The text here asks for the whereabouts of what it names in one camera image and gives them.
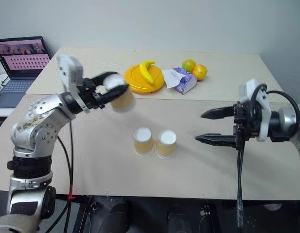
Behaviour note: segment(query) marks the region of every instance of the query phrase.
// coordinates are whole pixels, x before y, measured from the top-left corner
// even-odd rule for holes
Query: laptop keyboard
[[[9,81],[2,93],[16,93],[16,92],[26,92],[29,89],[34,80],[31,81]]]

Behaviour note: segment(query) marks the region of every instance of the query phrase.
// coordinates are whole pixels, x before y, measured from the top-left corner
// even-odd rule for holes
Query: paper cup
[[[135,131],[134,150],[140,156],[147,156],[153,152],[154,141],[148,128],[139,128]]]
[[[124,84],[126,84],[126,82],[119,74],[111,74],[103,81],[103,85],[107,91]],[[132,94],[130,89],[127,89],[124,94],[111,101],[111,106],[116,112],[129,111],[134,106],[134,94]]]
[[[134,105],[134,95],[130,89],[127,89],[124,94],[111,101],[111,105],[117,112],[129,111]]]
[[[156,145],[156,154],[161,159],[170,159],[176,153],[176,140],[175,132],[171,130],[164,130],[160,132],[159,139]]]

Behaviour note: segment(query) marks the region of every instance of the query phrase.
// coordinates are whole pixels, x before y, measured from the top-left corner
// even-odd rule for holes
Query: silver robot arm
[[[293,105],[271,111],[268,100],[270,93],[283,95]],[[260,142],[269,137],[272,142],[292,142],[300,155],[300,105],[282,91],[266,92],[266,85],[259,84],[255,79],[240,86],[239,94],[239,102],[233,106],[210,109],[201,115],[207,119],[234,117],[233,135],[207,133],[197,136],[196,140],[240,150],[253,137]]]
[[[103,108],[120,97],[128,85],[118,85],[105,94],[96,86],[123,79],[116,72],[106,72],[93,79],[83,79],[83,68],[73,57],[58,55],[59,75],[65,93],[51,95],[32,104],[25,120],[11,131],[14,157],[7,164],[10,177],[7,215],[0,217],[0,232],[36,232],[41,220],[54,212],[55,195],[51,171],[52,152],[62,127],[75,115]]]

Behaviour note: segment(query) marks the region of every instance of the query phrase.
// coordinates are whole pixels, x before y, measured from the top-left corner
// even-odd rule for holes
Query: tissue pack
[[[193,74],[187,72],[186,70],[178,67],[173,68],[176,72],[180,74],[184,74],[185,76],[180,80],[180,83],[175,87],[175,90],[177,92],[180,92],[181,94],[187,93],[189,90],[191,90],[193,87],[196,86],[197,83],[197,77],[195,77]]]

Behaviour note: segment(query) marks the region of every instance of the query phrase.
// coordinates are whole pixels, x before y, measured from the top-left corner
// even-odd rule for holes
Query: laptop
[[[0,39],[0,62],[10,79],[0,91],[0,108],[15,108],[49,61],[42,36]]]

